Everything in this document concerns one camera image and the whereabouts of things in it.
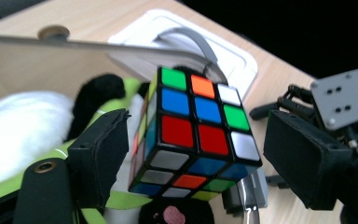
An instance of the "screw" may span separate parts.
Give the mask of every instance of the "screw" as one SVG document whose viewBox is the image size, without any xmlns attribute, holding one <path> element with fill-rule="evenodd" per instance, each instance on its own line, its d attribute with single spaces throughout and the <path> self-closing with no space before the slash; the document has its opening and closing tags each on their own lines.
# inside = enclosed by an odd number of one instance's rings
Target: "screw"
<svg viewBox="0 0 358 224">
<path fill-rule="evenodd" d="M 335 124 L 336 124 L 335 119 L 330 119 L 327 121 L 327 126 L 329 126 L 329 127 L 333 127 Z"/>
<path fill-rule="evenodd" d="M 310 87 L 313 88 L 313 89 L 318 88 L 318 82 L 313 81 L 312 83 L 310 83 Z"/>
<path fill-rule="evenodd" d="M 351 141 L 348 143 L 348 146 L 349 146 L 350 148 L 357 148 L 357 147 L 358 147 L 357 141 L 356 141 L 356 140 L 351 140 Z"/>
</svg>

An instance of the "white plush toy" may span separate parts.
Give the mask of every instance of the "white plush toy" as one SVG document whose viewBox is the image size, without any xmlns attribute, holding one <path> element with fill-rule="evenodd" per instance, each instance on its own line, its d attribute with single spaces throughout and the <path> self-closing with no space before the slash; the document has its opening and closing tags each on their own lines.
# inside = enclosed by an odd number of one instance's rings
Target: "white plush toy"
<svg viewBox="0 0 358 224">
<path fill-rule="evenodd" d="M 54 91 L 29 91 L 0 100 L 0 181 L 62 144 L 73 100 Z"/>
</svg>

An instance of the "gray surface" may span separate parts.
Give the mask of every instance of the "gray surface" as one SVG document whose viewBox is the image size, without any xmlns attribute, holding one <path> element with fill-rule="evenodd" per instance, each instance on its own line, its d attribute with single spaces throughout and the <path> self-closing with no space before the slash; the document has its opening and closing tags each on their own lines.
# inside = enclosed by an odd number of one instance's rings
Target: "gray surface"
<svg viewBox="0 0 358 224">
<path fill-rule="evenodd" d="M 358 121 L 358 69 L 318 79 L 310 90 L 327 130 Z"/>
</svg>

